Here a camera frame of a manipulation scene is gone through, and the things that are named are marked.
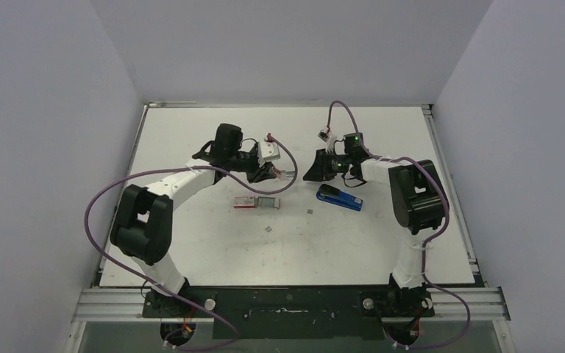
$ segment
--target table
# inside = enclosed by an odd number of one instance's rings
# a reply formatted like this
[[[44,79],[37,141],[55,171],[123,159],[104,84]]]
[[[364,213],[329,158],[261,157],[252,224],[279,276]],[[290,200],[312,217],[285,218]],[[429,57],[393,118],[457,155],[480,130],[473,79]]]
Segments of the table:
[[[366,145],[375,154],[431,159],[442,170],[420,107],[353,107]],[[169,250],[192,285],[368,285],[388,282],[397,261],[400,237],[407,230],[396,221],[388,185],[369,183],[347,189],[341,178],[329,184],[364,200],[360,212],[316,199],[320,183],[303,182],[315,150],[324,148],[317,133],[327,120],[326,107],[211,107],[152,108],[148,110],[131,173],[176,168],[215,137],[220,123],[238,125],[244,138],[262,138],[271,132],[285,144],[299,164],[299,178],[281,193],[281,208],[236,210],[236,196],[249,196],[230,178],[187,200],[173,218]],[[342,108],[331,123],[339,137],[353,132]],[[244,149],[252,147],[250,141]],[[338,144],[339,153],[343,146]],[[274,164],[292,169],[288,157]],[[133,182],[146,185],[160,179],[145,176]],[[254,184],[275,190],[286,181]],[[455,222],[429,252],[427,275],[441,284],[474,282],[463,238]],[[428,236],[422,231],[420,236]],[[136,264],[119,249],[109,253],[127,265]],[[100,285],[139,286],[141,279],[105,263]]]

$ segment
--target purple cable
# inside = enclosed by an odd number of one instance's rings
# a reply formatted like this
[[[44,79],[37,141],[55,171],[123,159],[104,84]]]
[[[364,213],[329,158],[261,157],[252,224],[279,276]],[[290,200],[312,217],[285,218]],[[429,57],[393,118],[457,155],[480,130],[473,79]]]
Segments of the purple cable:
[[[328,111],[328,125],[330,126],[330,113],[333,110],[333,106],[335,104],[340,104],[343,108],[345,108],[345,110],[347,111],[347,113],[349,114],[349,118],[352,120],[352,125],[354,125],[354,130],[358,133],[358,125],[356,124],[356,119],[354,119],[354,114],[352,114],[352,111],[349,109],[349,107],[343,103],[342,101],[333,101],[330,104],[330,110]],[[367,154],[371,157],[374,158],[376,160],[384,160],[386,162],[391,162],[391,163],[398,163],[398,162],[402,162],[402,161],[406,161],[409,162],[410,164],[414,165],[417,169],[419,169],[419,171],[424,175],[424,177],[426,177],[427,181],[430,182],[430,184],[432,185],[432,187],[434,188],[434,190],[436,190],[436,193],[438,194],[438,197],[441,199],[441,204],[443,205],[443,210],[445,212],[445,222],[443,223],[443,226],[432,236],[430,236],[428,239],[424,240],[422,242],[422,248],[424,249],[422,251],[422,262],[421,262],[421,271],[422,271],[422,276],[423,276],[423,280],[427,283],[428,286],[439,290],[443,293],[449,294],[451,296],[453,296],[454,298],[456,298],[457,300],[459,300],[462,305],[464,305],[464,309],[466,310],[466,322],[464,324],[464,328],[454,337],[452,337],[449,340],[446,340],[442,343],[437,343],[437,344],[430,344],[430,345],[426,345],[426,346],[410,346],[408,347],[409,349],[436,349],[436,348],[442,348],[445,346],[448,346],[454,342],[456,342],[457,340],[459,340],[462,336],[464,336],[466,334],[467,331],[469,331],[469,327],[471,326],[471,309],[469,308],[469,305],[465,302],[464,299],[462,299],[462,297],[460,297],[458,294],[447,290],[443,287],[439,287],[437,285],[435,285],[434,283],[432,283],[426,276],[425,274],[425,268],[427,265],[427,254],[426,254],[426,247],[428,245],[428,243],[436,238],[438,238],[441,234],[445,233],[445,230],[447,230],[447,226],[449,225],[449,204],[447,203],[447,198],[445,197],[445,194],[443,193],[443,190],[440,189],[438,187],[438,183],[434,180],[434,178],[432,178],[432,176],[423,168],[421,167],[420,164],[417,163],[417,161],[415,161],[414,159],[410,158],[410,157],[399,157],[399,158],[385,158],[385,157],[381,157],[381,156],[377,156],[375,154],[372,154],[367,147],[365,147],[365,141],[363,139],[360,140],[360,145],[363,147],[363,150],[365,150],[365,152],[367,152]],[[393,340],[393,338],[387,334],[387,336],[394,342],[395,340]],[[400,343],[397,344],[400,347],[406,347]]]
[[[227,176],[229,176],[231,179],[234,179],[236,182],[238,182],[241,186],[245,187],[246,189],[252,191],[253,193],[260,193],[263,195],[274,195],[275,193],[282,193],[283,191],[289,189],[292,184],[295,183],[297,175],[298,175],[298,164],[294,158],[294,156],[289,152],[289,150],[282,145],[278,140],[276,140],[274,137],[269,136],[271,138],[272,141],[274,141],[275,143],[278,144],[278,146],[280,146],[280,148],[282,148],[283,151],[285,151],[285,153],[289,156],[289,158],[291,158],[291,162],[294,164],[294,168],[296,170],[296,173],[294,174],[294,177],[291,179],[291,182],[289,182],[287,185],[285,185],[284,187],[280,188],[279,190],[274,190],[274,191],[261,191],[261,190],[256,190],[254,188],[252,188],[251,186],[247,185],[245,182],[243,182],[242,180],[240,180],[239,178],[237,178],[235,175],[229,173],[228,171],[225,171],[224,169],[221,168],[217,168],[217,167],[213,167],[211,165],[195,165],[193,167],[182,167],[182,168],[171,168],[171,169],[157,169],[157,170],[153,170],[153,171],[143,171],[141,173],[136,173],[133,175],[129,175],[126,176],[120,180],[116,180],[114,182],[112,182],[111,184],[109,184],[108,186],[104,187],[102,190],[100,190],[91,200],[90,203],[88,204],[88,206],[85,208],[85,215],[83,217],[83,225],[85,228],[85,234],[88,237],[88,240],[90,241],[90,243],[92,244],[92,246],[94,247],[94,249],[96,249],[102,256],[104,256],[105,258],[107,258],[109,261],[111,261],[112,263],[115,263],[118,267],[134,274],[137,277],[140,277],[141,279],[145,279],[146,281],[150,282],[150,283],[155,283],[155,280],[152,279],[151,277],[148,277],[145,274],[141,274],[140,272],[134,270],[133,268],[130,268],[127,265],[124,265],[123,263],[121,263],[119,260],[117,260],[116,258],[112,257],[111,255],[109,255],[95,240],[94,237],[92,236],[92,232],[90,231],[90,211],[92,210],[92,206],[94,205],[94,203],[96,203],[96,201],[106,192],[108,192],[110,189],[114,188],[117,185],[122,184],[123,182],[126,182],[127,180],[131,180],[134,178],[138,178],[138,177],[143,177],[145,175],[151,175],[151,174],[164,174],[164,173],[180,173],[180,172],[184,172],[184,171],[199,171],[199,170],[212,170],[212,171],[218,171],[220,173],[223,173]],[[166,287],[164,287],[163,285],[155,285],[157,288],[159,288],[162,292],[168,294],[169,296],[174,297],[175,299],[179,299],[181,302],[184,302],[188,305],[191,305],[192,307],[195,307],[197,310],[202,311],[203,313],[206,313],[207,315],[210,315],[212,318],[219,320],[221,323],[227,325],[235,334],[237,334],[237,337],[230,339],[230,340],[226,340],[224,342],[221,343],[217,343],[211,346],[204,346],[204,347],[196,347],[196,348],[183,348],[183,347],[176,347],[176,350],[179,351],[184,351],[184,352],[201,352],[201,351],[207,351],[209,349],[215,349],[215,348],[219,348],[222,346],[227,346],[233,342],[236,342],[239,339],[239,331],[237,330],[236,327],[234,327],[228,320],[226,320],[225,318],[222,318],[220,315],[214,313],[213,311],[209,311],[206,310],[203,306],[198,305],[195,302],[192,302],[189,299],[186,299],[176,293],[171,292],[170,290],[168,290]],[[176,332],[178,332],[179,330],[175,330],[173,332],[170,332],[165,338],[164,340],[167,341],[168,338],[170,338],[172,335],[174,335]]]

